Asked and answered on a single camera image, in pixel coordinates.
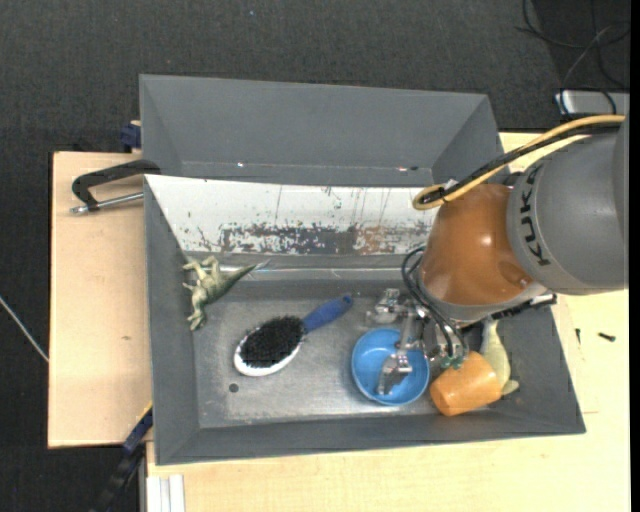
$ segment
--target blue bowl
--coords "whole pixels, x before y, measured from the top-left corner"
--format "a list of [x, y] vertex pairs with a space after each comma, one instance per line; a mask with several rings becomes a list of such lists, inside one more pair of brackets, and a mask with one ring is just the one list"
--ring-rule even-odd
[[351, 354], [351, 373], [358, 389], [367, 398], [384, 405], [405, 405], [417, 400], [429, 384], [429, 364], [421, 350], [409, 350], [413, 371], [393, 387], [388, 395], [377, 392], [378, 377], [384, 360], [396, 351], [398, 329], [373, 329], [362, 336]]

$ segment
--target wooden table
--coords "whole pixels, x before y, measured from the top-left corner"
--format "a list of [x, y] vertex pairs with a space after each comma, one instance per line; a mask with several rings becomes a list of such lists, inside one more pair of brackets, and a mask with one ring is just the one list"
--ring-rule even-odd
[[[531, 138], [502, 135], [507, 149]], [[121, 443], [151, 400], [142, 203], [69, 213], [76, 176], [136, 158], [54, 155], [51, 448]], [[96, 195], [136, 192], [140, 182]], [[183, 474], [190, 512], [630, 509], [628, 291], [560, 299], [554, 315], [586, 434], [156, 466], [151, 433], [146, 470]]]

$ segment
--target toy dinosaur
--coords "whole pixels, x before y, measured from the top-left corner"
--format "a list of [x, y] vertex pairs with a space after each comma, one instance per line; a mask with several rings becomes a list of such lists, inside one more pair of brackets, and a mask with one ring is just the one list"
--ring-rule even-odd
[[[182, 285], [191, 291], [191, 304], [193, 313], [187, 317], [191, 322], [190, 329], [195, 331], [201, 327], [206, 321], [204, 306], [212, 304], [227, 293], [231, 287], [241, 278], [246, 276], [252, 270], [264, 267], [268, 261], [259, 265], [249, 265], [230, 272], [220, 270], [220, 264], [215, 256], [209, 256], [199, 261], [190, 261], [182, 268], [184, 270], [194, 270], [198, 279], [195, 285], [182, 283]], [[211, 270], [207, 272], [203, 267], [211, 265]]]

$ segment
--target yellow cable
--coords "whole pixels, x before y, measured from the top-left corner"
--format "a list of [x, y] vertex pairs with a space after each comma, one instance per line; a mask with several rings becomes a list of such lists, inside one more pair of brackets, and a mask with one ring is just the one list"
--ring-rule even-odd
[[[614, 114], [583, 117], [581, 119], [576, 119], [575, 121], [570, 121], [568, 123], [565, 123], [565, 124], [562, 124], [560, 126], [557, 126], [556, 128], [553, 128], [553, 129], [543, 133], [542, 135], [536, 137], [532, 141], [527, 142], [523, 146], [520, 146], [520, 148], [518, 148], [518, 149], [526, 149], [526, 148], [528, 148], [530, 146], [534, 146], [536, 144], [540, 144], [540, 143], [542, 143], [542, 142], [544, 142], [546, 140], [549, 140], [549, 139], [551, 139], [553, 137], [556, 137], [556, 136], [561, 135], [561, 134], [563, 134], [565, 132], [574, 130], [576, 128], [581, 128], [583, 126], [589, 126], [589, 125], [600, 124], [600, 123], [622, 123], [624, 121], [624, 119], [625, 119], [625, 116], [614, 115]], [[487, 171], [486, 173], [484, 173], [482, 176], [479, 176], [475, 180], [470, 181], [469, 183], [467, 183], [463, 187], [460, 187], [459, 189], [457, 189], [457, 190], [455, 190], [455, 191], [453, 191], [453, 192], [451, 192], [449, 194], [445, 194], [443, 197], [441, 197], [439, 199], [436, 199], [435, 201], [431, 201], [429, 203], [423, 204], [422, 203], [422, 199], [425, 196], [427, 196], [431, 192], [434, 192], [436, 190], [442, 189], [444, 187], [444, 185], [431, 185], [430, 187], [425, 187], [413, 198], [412, 205], [416, 210], [430, 210], [431, 208], [435, 208], [437, 206], [442, 206], [444, 203], [447, 203], [449, 201], [453, 201], [454, 199], [459, 198], [463, 194], [466, 194], [467, 192], [469, 192], [469, 190], [471, 190], [475, 186], [479, 185], [480, 183], [485, 182], [491, 176], [493, 176], [494, 174], [496, 174], [497, 172], [502, 170], [506, 165], [508, 165], [508, 163], [498, 165], [497, 167], [494, 167], [493, 169], [491, 169], [491, 170]]]

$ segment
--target black carpet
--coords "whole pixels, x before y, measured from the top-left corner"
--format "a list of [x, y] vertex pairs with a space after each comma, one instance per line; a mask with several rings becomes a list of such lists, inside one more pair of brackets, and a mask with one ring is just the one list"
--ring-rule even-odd
[[[559, 124], [561, 86], [629, 88], [630, 0], [526, 5], [549, 40], [502, 0], [4, 2], [0, 295], [46, 348], [48, 155], [121, 151], [139, 73], [480, 92], [502, 130]], [[87, 510], [118, 449], [46, 450], [47, 365], [4, 310], [0, 363], [0, 512]]]

